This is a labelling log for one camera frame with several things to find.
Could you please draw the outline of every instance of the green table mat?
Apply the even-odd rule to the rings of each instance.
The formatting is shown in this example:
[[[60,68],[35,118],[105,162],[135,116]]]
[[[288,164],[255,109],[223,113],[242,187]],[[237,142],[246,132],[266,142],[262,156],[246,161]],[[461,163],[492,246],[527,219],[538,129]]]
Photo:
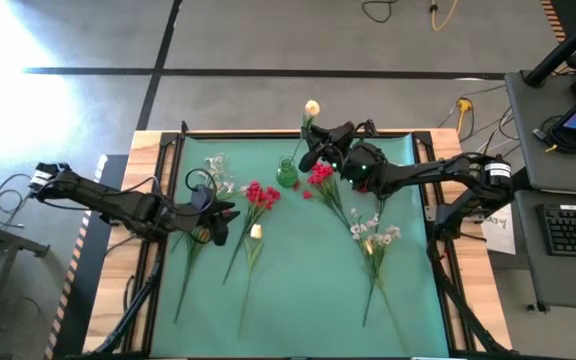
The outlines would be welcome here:
[[[391,162],[414,163],[410,136],[370,142],[381,147]],[[419,188],[408,186],[394,194],[381,221],[382,230],[393,224],[402,233],[390,245],[382,274],[403,333],[396,333],[377,290],[363,327],[369,285],[357,245],[332,211],[315,199],[303,199],[302,191],[308,189],[306,174],[300,174],[299,191],[281,188],[275,180],[279,158],[291,154],[296,143],[294,139],[185,140],[178,202],[189,198],[183,184],[186,173],[203,167],[205,158],[218,152],[226,154],[237,188],[254,179],[279,189],[282,198],[260,221],[264,249],[252,277],[241,337],[238,326],[248,272],[243,248],[225,285],[222,279],[243,228],[246,199],[233,199],[242,215],[230,224],[226,245],[209,244],[199,255],[177,323],[174,315],[186,246],[180,243],[171,252],[179,234],[170,236],[151,356],[448,356],[437,289],[425,252]],[[347,211],[357,208],[364,216],[375,213],[374,195],[353,192],[346,182],[339,184]]]

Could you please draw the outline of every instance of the gray floor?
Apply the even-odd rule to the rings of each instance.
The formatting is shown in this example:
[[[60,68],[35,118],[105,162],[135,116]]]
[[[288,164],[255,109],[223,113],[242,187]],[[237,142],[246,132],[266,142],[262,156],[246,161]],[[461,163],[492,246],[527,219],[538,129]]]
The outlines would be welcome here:
[[[505,72],[531,67],[556,45],[538,0],[462,0],[454,20],[430,30],[427,4],[402,0],[383,25],[359,0],[185,0],[168,68]],[[101,154],[126,153],[149,77],[19,75],[22,67],[152,67],[172,0],[0,0],[0,183],[39,161],[69,162],[93,176]],[[440,1],[442,14],[446,1]],[[373,9],[378,16],[383,10]],[[163,77],[148,129],[295,128],[306,100],[322,126],[375,120],[379,127],[434,127],[460,94],[500,84],[468,80]],[[477,128],[509,106],[504,89],[470,97]],[[455,126],[453,114],[447,126]],[[476,150],[490,131],[463,144]],[[512,125],[511,135],[516,134]],[[506,139],[496,135],[493,145]],[[493,152],[506,152],[510,142]],[[508,159],[517,169],[519,151]],[[23,182],[13,183],[23,191]],[[12,230],[52,245],[47,259],[19,256],[7,294],[29,296],[0,352],[37,359],[46,345],[81,214],[30,202]],[[576,357],[576,310],[528,314],[526,273],[496,270],[515,348]]]

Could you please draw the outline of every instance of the green glass vase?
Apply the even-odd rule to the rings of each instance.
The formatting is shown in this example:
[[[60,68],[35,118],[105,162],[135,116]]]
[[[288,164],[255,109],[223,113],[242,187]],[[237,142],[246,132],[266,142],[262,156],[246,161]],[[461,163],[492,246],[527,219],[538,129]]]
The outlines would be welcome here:
[[[289,157],[284,156],[279,159],[279,168],[277,169],[277,182],[279,185],[290,188],[299,181],[299,174],[295,167],[295,161]]]

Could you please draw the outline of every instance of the black keyboard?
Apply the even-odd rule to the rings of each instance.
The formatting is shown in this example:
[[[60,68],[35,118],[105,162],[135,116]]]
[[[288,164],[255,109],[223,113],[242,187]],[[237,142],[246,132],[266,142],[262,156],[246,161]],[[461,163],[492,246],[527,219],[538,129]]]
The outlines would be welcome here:
[[[548,254],[576,256],[576,206],[540,205],[537,211]]]

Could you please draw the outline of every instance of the gray desk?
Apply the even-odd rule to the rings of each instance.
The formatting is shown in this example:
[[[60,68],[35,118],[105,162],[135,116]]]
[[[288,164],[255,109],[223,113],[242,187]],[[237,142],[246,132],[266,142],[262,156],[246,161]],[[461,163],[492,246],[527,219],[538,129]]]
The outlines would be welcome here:
[[[576,307],[576,257],[548,255],[535,208],[548,203],[576,205],[576,195],[519,191],[515,193],[515,200],[537,301]]]
[[[544,191],[576,193],[576,155],[545,153],[547,146],[532,133],[551,116],[564,115],[575,103],[571,76],[551,77],[539,89],[527,86],[518,73],[506,75],[530,185]]]

